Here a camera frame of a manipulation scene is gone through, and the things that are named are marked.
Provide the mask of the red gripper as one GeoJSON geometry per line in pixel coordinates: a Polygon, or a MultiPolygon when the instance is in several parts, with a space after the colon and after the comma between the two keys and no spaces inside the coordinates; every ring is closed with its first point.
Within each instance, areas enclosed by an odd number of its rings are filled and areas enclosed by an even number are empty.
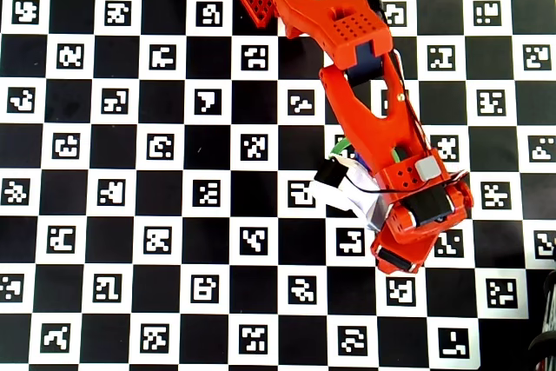
{"type": "Polygon", "coordinates": [[[389,230],[383,230],[374,238],[370,249],[381,272],[387,275],[395,272],[416,274],[425,263],[434,243],[434,237],[398,243],[389,230]]]}

